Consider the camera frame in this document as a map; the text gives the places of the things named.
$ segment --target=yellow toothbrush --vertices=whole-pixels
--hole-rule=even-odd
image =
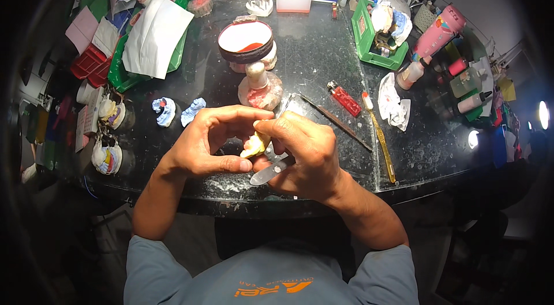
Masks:
[[[370,95],[367,92],[362,93],[362,101],[364,101],[364,106],[366,107],[366,110],[371,115],[371,120],[373,120],[375,131],[377,131],[377,138],[379,139],[379,142],[381,143],[381,147],[383,148],[384,161],[387,164],[388,177],[389,179],[391,179],[391,183],[395,183],[396,176],[394,174],[394,168],[392,167],[391,156],[388,154],[387,143],[385,143],[384,141],[383,131],[379,127],[379,123],[375,118],[375,114],[373,114],[373,103],[371,102]]]

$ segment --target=metal blade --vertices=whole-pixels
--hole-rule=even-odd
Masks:
[[[296,163],[296,160],[293,156],[287,156],[280,161],[271,164],[269,167],[264,168],[254,174],[250,178],[250,184],[259,186],[267,183],[269,180],[276,177],[280,172],[285,170],[289,165],[293,165]]]

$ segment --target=marble surface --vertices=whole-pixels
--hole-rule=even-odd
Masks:
[[[181,66],[168,73],[165,80],[153,79],[125,92],[126,106],[131,106],[135,123],[118,129],[122,149],[132,158],[125,172],[114,176],[101,175],[87,168],[87,181],[121,191],[142,191],[149,176],[168,149],[183,131],[174,119],[169,128],[156,124],[152,100],[170,97],[177,110],[186,109],[198,97],[207,107],[239,104],[237,87],[244,74],[232,72],[218,51],[219,32],[238,15],[245,15],[246,0],[214,0],[210,16],[195,18],[189,26]],[[458,122],[443,123],[429,107],[424,80],[410,91],[397,89],[401,98],[412,100],[411,117],[406,132],[391,127],[380,119],[377,110],[379,82],[389,70],[358,60],[350,18],[340,12],[339,20],[331,19],[331,6],[312,3],[309,14],[276,13],[260,18],[269,24],[277,44],[277,64],[273,73],[283,82],[284,98],[275,109],[280,114],[289,95],[302,93],[316,104],[327,108],[348,124],[374,151],[367,151],[357,141],[338,129],[301,98],[291,101],[288,110],[301,113],[320,124],[332,126],[337,135],[340,165],[364,188],[373,192],[412,188],[442,179],[471,168],[473,150],[467,145],[467,127]],[[372,128],[369,114],[362,110],[354,118],[327,91],[326,84],[336,80],[361,103],[361,94],[368,91],[376,106],[376,116],[385,134],[397,182],[388,181],[381,147]],[[280,158],[268,152],[271,159]],[[219,153],[239,155],[242,143],[232,139]],[[293,201],[267,186],[252,186],[250,174],[225,174],[188,181],[184,198],[230,203],[260,201]]]

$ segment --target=shirt sleeve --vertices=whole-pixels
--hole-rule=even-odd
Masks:
[[[159,304],[170,299],[192,278],[161,241],[137,235],[129,241],[125,305]]]
[[[350,279],[366,304],[419,304],[412,250],[400,245],[368,253]]]

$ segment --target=black workbench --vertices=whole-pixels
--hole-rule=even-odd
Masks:
[[[181,66],[165,80],[142,82],[125,92],[126,106],[134,112],[136,121],[131,128],[120,128],[114,135],[132,157],[132,169],[102,175],[89,164],[84,175],[93,193],[134,203],[161,157],[183,131],[179,116],[169,128],[156,125],[152,100],[170,97],[182,110],[197,97],[203,97],[208,107],[239,104],[237,87],[244,74],[232,72],[221,58],[217,37],[236,16],[246,14],[245,3],[245,0],[214,0],[211,15],[195,18],[190,23]],[[439,120],[428,106],[423,80],[410,91],[397,89],[401,98],[412,100],[406,132],[380,119],[378,87],[389,70],[358,60],[348,15],[340,12],[339,20],[332,20],[329,4],[312,3],[307,15],[274,11],[262,20],[273,29],[278,58],[273,72],[281,78],[284,87],[284,98],[275,109],[276,114],[282,112],[289,95],[298,92],[349,124],[373,147],[373,153],[300,98],[289,103],[289,110],[334,128],[340,165],[364,188],[396,204],[432,194],[445,180],[471,168],[475,151],[467,144],[470,129],[459,122]],[[326,84],[330,80],[336,80],[360,103],[363,91],[372,96],[396,170],[396,183],[388,180],[369,114],[362,110],[357,118],[350,115],[329,95]],[[241,150],[241,141],[232,139],[218,152],[239,155]],[[267,154],[270,159],[276,159],[273,150],[268,149]],[[191,179],[186,184],[179,211],[237,218],[294,218],[325,215],[330,211],[310,200],[278,194],[268,186],[252,186],[251,176],[252,173],[221,174]],[[82,174],[76,178],[84,185]]]

